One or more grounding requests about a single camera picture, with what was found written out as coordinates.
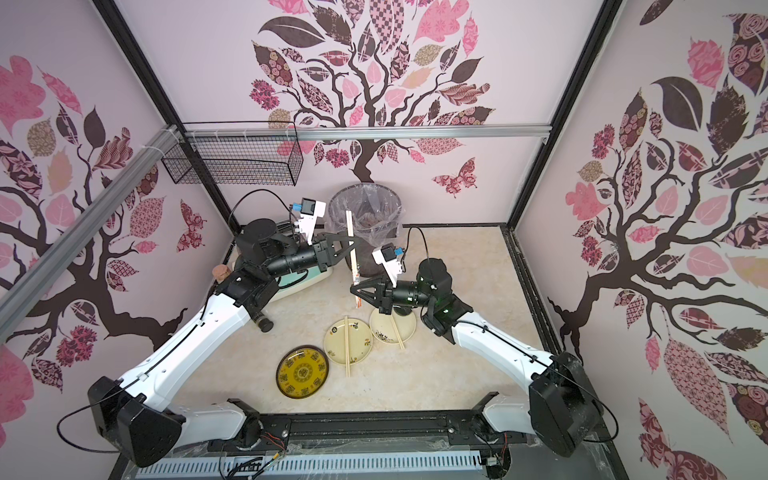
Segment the red chopsticks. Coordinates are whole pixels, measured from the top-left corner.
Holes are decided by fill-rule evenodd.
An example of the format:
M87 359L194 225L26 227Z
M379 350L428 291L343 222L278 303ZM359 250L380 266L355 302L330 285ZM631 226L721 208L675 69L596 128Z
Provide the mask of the red chopsticks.
M351 270L352 270L353 285L358 286L360 283L360 274L359 274L358 264L356 261L353 261L351 263ZM362 300L358 296L356 296L355 301L356 301L356 307L360 308L362 306Z

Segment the bare wooden chopsticks pair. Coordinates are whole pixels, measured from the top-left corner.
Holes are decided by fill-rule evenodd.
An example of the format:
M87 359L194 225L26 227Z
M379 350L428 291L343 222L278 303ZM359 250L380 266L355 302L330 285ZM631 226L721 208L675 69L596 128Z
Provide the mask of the bare wooden chopsticks pair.
M398 324L397 324L397 320L395 319L394 316L391 317L390 320L391 320L391 326L392 326L392 329L394 331L395 338L398 341L399 348L401 350L405 350L405 345L404 345L404 342L402 340L402 336L400 334L400 330L399 330L399 327L398 327Z

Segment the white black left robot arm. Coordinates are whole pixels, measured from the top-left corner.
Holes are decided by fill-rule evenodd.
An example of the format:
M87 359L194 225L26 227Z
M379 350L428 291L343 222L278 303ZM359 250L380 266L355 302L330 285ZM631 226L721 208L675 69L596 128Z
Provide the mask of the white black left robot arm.
M257 219L236 237L236 269L220 281L205 306L186 325L118 380L102 377L88 390L99 435L140 468L172 450L214 440L244 449L261 437L260 414L230 398L190 409L173 405L194 371L234 332L252 322L279 291L279 280L312 267L337 265L360 238L326 233L300 242L281 234L271 219Z

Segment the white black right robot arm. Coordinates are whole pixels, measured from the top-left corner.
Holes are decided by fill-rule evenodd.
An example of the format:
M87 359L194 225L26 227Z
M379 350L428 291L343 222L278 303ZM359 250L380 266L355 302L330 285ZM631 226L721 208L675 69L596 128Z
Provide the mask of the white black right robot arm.
M536 349L492 325L454 293L443 260L423 260L414 281L384 275L353 284L350 292L382 314L421 308L428 330L484 358L525 390L526 405L501 394L481 404L480 416L492 432L534 435L569 457L603 420L605 407L581 361L568 352Z

